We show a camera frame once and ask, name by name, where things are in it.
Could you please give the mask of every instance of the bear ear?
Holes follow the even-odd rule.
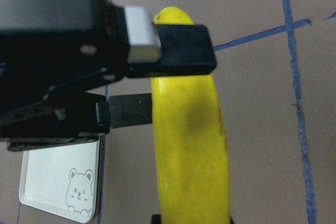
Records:
[[[69,172],[69,179],[70,181],[72,181],[73,177],[75,177],[77,175],[77,171],[75,168],[71,169]]]
[[[93,182],[93,172],[91,170],[87,170],[85,176],[91,183]]]

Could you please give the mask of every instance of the yellow plastic toy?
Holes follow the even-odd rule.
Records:
[[[193,24],[177,7],[157,24]],[[153,126],[163,224],[229,224],[229,162],[213,76],[152,79]]]

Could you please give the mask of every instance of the bear drawing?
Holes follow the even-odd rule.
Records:
[[[77,173],[72,168],[69,173],[69,188],[66,195],[68,210],[89,216],[92,210],[92,182],[93,172],[87,170],[85,174]]]

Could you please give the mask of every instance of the yellow object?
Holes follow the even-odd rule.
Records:
[[[177,7],[157,24],[192,24]],[[229,224],[229,164],[213,76],[152,79],[153,126],[163,224]]]

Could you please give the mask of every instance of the plastic tray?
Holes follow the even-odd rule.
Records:
[[[90,221],[96,209],[99,144],[25,151],[21,203],[80,223]]]

